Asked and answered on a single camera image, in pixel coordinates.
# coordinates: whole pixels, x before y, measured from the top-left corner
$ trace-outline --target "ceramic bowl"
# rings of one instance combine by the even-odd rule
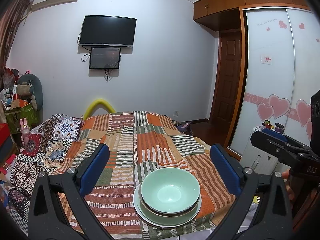
[[[179,217],[162,217],[150,212],[150,209],[146,209],[140,201],[139,198],[139,187],[141,183],[137,186],[136,190],[133,193],[133,206],[138,214],[138,216],[145,221],[148,225],[151,225],[156,228],[176,228],[184,225],[185,223],[190,222],[194,219],[200,211],[201,208],[201,196],[199,196],[199,201],[196,204],[196,208],[193,209],[192,212],[188,212],[187,214]]]
[[[141,184],[144,202],[164,214],[183,212],[197,201],[200,185],[195,176],[179,168],[161,168],[151,172]]]
[[[140,204],[141,206],[143,206],[143,208],[145,208],[146,210],[148,210],[149,212],[153,213],[153,214],[156,214],[160,217],[167,217],[167,218],[172,218],[172,217],[181,217],[181,216],[184,216],[188,213],[193,213],[195,211],[195,209],[197,208],[197,204],[199,202],[199,199],[200,199],[200,196],[199,198],[197,199],[197,201],[190,207],[188,208],[187,210],[183,211],[183,212],[179,212],[179,213],[174,213],[174,214],[171,214],[171,213],[160,213],[158,211],[155,211],[153,210],[152,208],[150,208],[146,203],[145,201],[143,200],[143,197],[141,195],[141,187],[137,188],[138,190],[138,193],[139,193],[139,200],[140,200]]]

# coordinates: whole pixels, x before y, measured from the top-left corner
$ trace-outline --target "wooden floor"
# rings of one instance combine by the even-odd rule
[[[228,131],[223,131],[220,127],[214,127],[207,122],[191,124],[193,136],[200,138],[210,146],[215,143],[224,144]]]

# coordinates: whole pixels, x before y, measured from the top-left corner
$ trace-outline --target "blue gripper pad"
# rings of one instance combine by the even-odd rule
[[[271,129],[264,128],[264,129],[262,130],[262,132],[264,132],[264,133],[266,133],[266,134],[268,134],[268,135],[271,135],[271,136],[273,136],[273,137],[275,137],[275,138],[277,138],[277,139],[279,139],[279,140],[281,140],[281,141],[288,142],[287,138],[286,138],[283,134],[278,133],[278,132],[276,132],[276,131],[273,131],[273,130],[271,130]]]
[[[244,180],[242,167],[239,162],[229,156],[220,144],[211,146],[210,158],[229,193],[239,196],[241,194],[241,184]]]
[[[98,154],[92,160],[89,167],[86,169],[83,176],[81,177],[81,186],[79,189],[81,197],[85,197],[86,195],[92,192],[96,182],[100,177],[100,174],[102,173],[104,167],[106,166],[109,160],[109,147],[103,144],[102,147],[99,148],[100,150],[97,149],[99,150]]]

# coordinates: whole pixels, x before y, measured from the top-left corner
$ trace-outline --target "pink toy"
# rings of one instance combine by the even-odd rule
[[[27,119],[24,118],[23,121],[20,119],[20,132],[21,132],[21,142],[23,146],[26,146],[29,141],[30,128],[27,125]]]

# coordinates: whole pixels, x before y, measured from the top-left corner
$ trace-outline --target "tv screen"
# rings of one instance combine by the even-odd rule
[[[92,47],[90,54],[90,69],[119,69],[120,48]]]
[[[85,16],[81,30],[82,46],[132,47],[137,19],[116,16]]]

